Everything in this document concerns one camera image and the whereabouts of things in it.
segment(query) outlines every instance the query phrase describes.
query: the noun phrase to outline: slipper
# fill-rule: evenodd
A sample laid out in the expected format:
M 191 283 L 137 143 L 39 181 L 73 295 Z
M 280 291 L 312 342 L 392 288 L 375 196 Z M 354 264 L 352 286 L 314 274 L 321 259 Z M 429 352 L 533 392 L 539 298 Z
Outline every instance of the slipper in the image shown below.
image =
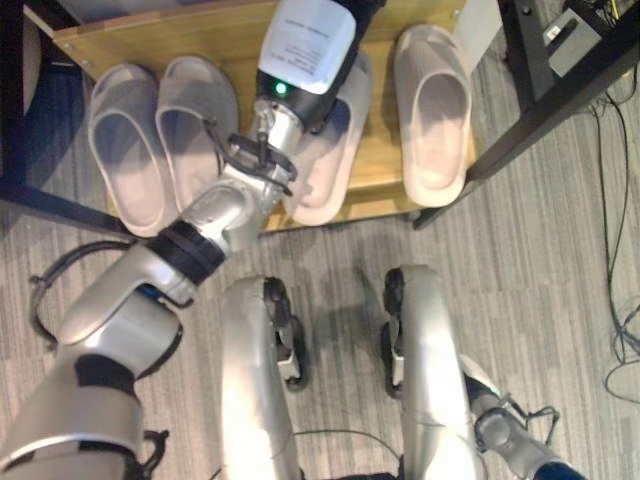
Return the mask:
M 238 130 L 238 102 L 229 79 L 199 57 L 178 57 L 160 82 L 156 126 L 182 211 L 218 178 L 222 161 L 205 122 L 225 142 Z
M 394 59 L 407 195 L 427 207 L 453 202 L 465 182 L 471 93 L 462 50 L 446 30 L 418 25 Z
M 117 65 L 91 94 L 89 145 L 122 222 L 140 237 L 177 215 L 153 115 L 157 87 L 136 65 Z
M 305 134 L 292 157 L 298 178 L 290 187 L 293 195 L 283 204 L 296 222 L 321 225 L 342 207 L 369 113 L 371 91 L 371 64 L 360 52 L 324 128 L 317 134 Z

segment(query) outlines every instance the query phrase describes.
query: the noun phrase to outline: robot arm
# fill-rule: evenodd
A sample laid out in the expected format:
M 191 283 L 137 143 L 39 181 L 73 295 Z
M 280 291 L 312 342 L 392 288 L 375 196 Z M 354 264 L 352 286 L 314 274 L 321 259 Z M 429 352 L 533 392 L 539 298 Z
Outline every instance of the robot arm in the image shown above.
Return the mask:
M 256 241 L 295 180 L 289 159 L 298 141 L 329 113 L 383 3 L 279 3 L 260 59 L 255 134 L 232 136 L 226 151 L 215 126 L 209 129 L 226 161 L 220 178 L 156 238 L 124 254 L 68 311 L 55 364 L 0 451 L 0 479 L 142 477 L 143 416 L 134 383 L 157 370 L 182 335 L 160 299 L 187 304 L 224 260 Z M 322 20 L 327 12 L 337 23 Z M 283 57 L 294 38 L 306 50 Z

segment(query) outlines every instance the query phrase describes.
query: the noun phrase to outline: floor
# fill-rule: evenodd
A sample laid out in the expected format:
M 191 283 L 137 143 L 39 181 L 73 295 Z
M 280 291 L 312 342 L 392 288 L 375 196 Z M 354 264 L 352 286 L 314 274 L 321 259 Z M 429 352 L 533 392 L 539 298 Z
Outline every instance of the floor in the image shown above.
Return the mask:
M 473 78 L 474 127 L 485 144 L 517 115 L 502 52 L 499 39 Z M 55 77 L 39 88 L 36 101 L 44 113 L 33 120 L 30 179 L 104 208 L 76 83 Z M 612 91 L 621 97 L 628 89 L 625 78 Z M 634 175 L 615 280 L 617 303 L 626 312 L 640 292 L 640 95 L 622 109 Z M 624 155 L 612 109 L 603 134 L 610 219 L 617 222 Z M 410 263 L 440 272 L 465 353 L 528 409 L 552 404 L 561 411 L 553 443 L 559 455 L 588 478 L 638 478 L 640 409 L 613 399 L 602 386 L 614 358 L 595 147 L 594 120 L 577 115 L 424 231 L 413 232 L 396 217 L 270 234 L 228 261 L 182 312 L 186 335 L 178 353 L 137 384 L 145 425 L 171 431 L 156 478 L 206 480 L 220 465 L 220 300 L 234 280 L 253 274 L 283 279 L 306 327 L 312 380 L 302 393 L 287 394 L 294 428 L 360 429 L 402 451 L 400 406 L 384 391 L 378 332 L 387 320 L 384 274 Z M 98 236 L 12 213 L 0 214 L 0 222 L 2 438 L 52 362 L 26 322 L 29 276 Z M 64 309 L 116 256 L 98 254 L 62 278 L 42 309 L 54 329 Z M 640 366 L 629 367 L 613 386 L 640 398 L 639 378 Z M 534 431 L 542 438 L 546 425 Z M 391 455 L 361 437 L 302 437 L 298 449 L 310 479 L 397 467 Z M 492 478 L 510 477 L 498 458 L 487 460 Z

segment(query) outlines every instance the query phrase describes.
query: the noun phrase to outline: cable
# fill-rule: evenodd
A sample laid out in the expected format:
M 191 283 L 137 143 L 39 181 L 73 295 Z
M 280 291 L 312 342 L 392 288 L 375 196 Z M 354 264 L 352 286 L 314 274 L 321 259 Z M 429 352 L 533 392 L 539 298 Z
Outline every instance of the cable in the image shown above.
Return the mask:
M 633 75 L 633 80 L 631 83 L 631 92 L 625 98 L 623 98 L 622 100 L 618 100 L 613 98 L 613 96 L 610 93 L 608 93 L 609 98 L 612 99 L 612 101 L 617 103 L 618 105 L 624 105 L 625 103 L 627 103 L 629 100 L 633 98 L 633 96 L 636 94 L 636 91 L 638 90 L 638 65 L 634 67 L 632 75 Z
M 218 478 L 218 475 L 220 475 L 221 473 L 222 473 L 222 467 L 218 468 L 218 470 L 213 472 L 213 475 L 209 477 L 209 480 L 214 480 L 215 478 Z
M 351 430 L 347 428 L 329 428 L 329 429 L 320 429 L 320 430 L 305 430 L 303 432 L 296 432 L 293 434 L 294 437 L 302 437 L 305 435 L 325 435 L 325 434 L 334 434 L 334 433 L 346 433 L 350 435 L 360 435 L 362 437 L 370 438 L 371 440 L 375 440 L 380 445 L 382 445 L 391 455 L 395 457 L 397 461 L 400 461 L 400 455 L 396 452 L 391 445 L 382 440 L 379 437 L 367 432 L 361 432 L 359 430 Z
M 613 11 L 614 18 L 616 21 L 619 20 L 620 14 L 618 13 L 618 4 L 616 3 L 616 0 L 611 0 L 609 3 L 611 4 L 611 10 Z
M 60 277 L 60 275 L 67 271 L 71 265 L 87 255 L 103 250 L 124 251 L 128 250 L 131 245 L 131 243 L 112 240 L 86 243 L 74 248 L 58 258 L 58 260 L 56 260 L 41 276 L 34 275 L 29 279 L 29 282 L 35 285 L 31 291 L 31 298 L 29 300 L 29 323 L 35 333 L 47 341 L 50 349 L 55 349 L 58 345 L 58 339 L 42 323 L 42 319 L 38 313 L 38 308 L 53 283 L 58 279 L 58 277 Z
M 630 98 L 635 94 L 637 89 L 637 67 L 634 71 L 634 87 L 632 93 L 629 97 L 627 97 L 624 101 L 629 101 Z M 602 111 L 598 112 L 597 107 L 602 106 Z M 625 188 L 624 188 L 624 196 L 623 196 L 623 205 L 621 211 L 620 223 L 617 228 L 617 232 L 615 234 L 615 240 L 612 247 L 610 242 L 610 228 L 609 228 L 609 208 L 607 205 L 607 195 L 606 195 L 606 187 L 605 187 L 605 179 L 604 179 L 604 160 L 602 155 L 602 125 L 600 122 L 600 118 L 604 115 L 607 110 L 607 107 L 612 106 L 615 110 L 615 113 L 618 117 L 619 123 L 622 128 L 622 138 L 623 138 L 623 147 L 624 147 L 624 155 L 625 155 Z M 614 291 L 613 291 L 613 281 L 614 281 L 614 273 L 615 268 L 618 262 L 618 254 L 620 252 L 620 244 L 622 241 L 622 234 L 624 232 L 624 227 L 626 225 L 627 212 L 629 208 L 629 193 L 630 193 L 630 185 L 631 185 L 631 169 L 630 169 L 630 159 L 629 159 L 629 139 L 627 133 L 627 125 L 620 110 L 620 104 L 613 99 L 609 92 L 605 91 L 605 95 L 603 98 L 598 99 L 594 104 L 589 107 L 590 113 L 595 119 L 596 124 L 596 138 L 597 138 L 597 160 L 598 160 L 598 174 L 600 181 L 600 196 L 602 203 L 602 215 L 603 215 L 603 236 L 605 243 L 605 261 L 607 268 L 607 293 L 609 297 L 609 311 L 611 314 L 611 320 L 614 326 L 614 337 L 612 339 L 612 350 L 618 362 L 618 365 L 613 367 L 604 379 L 604 389 L 607 393 L 609 393 L 614 398 L 619 400 L 624 400 L 633 404 L 640 405 L 640 400 L 634 399 L 631 397 L 627 397 L 624 395 L 620 395 L 615 392 L 610 385 L 611 379 L 613 375 L 621 370 L 622 368 L 633 365 L 636 363 L 640 363 L 640 339 L 638 339 L 633 333 L 629 331 L 629 326 L 633 322 L 633 320 L 640 315 L 640 304 L 637 307 L 633 308 L 632 311 L 625 317 L 624 321 L 621 321 L 620 316 L 618 314 L 618 309 L 614 300 Z M 631 349 L 635 354 L 634 357 L 629 357 L 627 349 Z

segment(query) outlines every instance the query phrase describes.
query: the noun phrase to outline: wooden board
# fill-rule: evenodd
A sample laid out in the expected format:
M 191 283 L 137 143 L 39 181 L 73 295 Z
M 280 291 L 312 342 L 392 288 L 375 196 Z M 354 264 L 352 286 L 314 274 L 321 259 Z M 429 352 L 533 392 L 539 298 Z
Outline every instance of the wooden board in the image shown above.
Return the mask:
M 371 58 L 373 99 L 344 207 L 335 221 L 415 210 L 402 186 L 400 131 L 393 82 L 396 38 L 407 27 L 431 23 L 451 29 L 464 0 L 388 0 L 362 43 Z M 199 55 L 229 76 L 240 104 L 241 131 L 253 116 L 260 46 L 275 2 L 223 0 L 162 10 L 60 30 L 55 43 L 89 75 L 98 78 L 123 62 L 136 63 L 160 77 L 179 55 Z M 475 158 L 471 148 L 470 162 Z M 277 211 L 268 229 L 295 224 Z

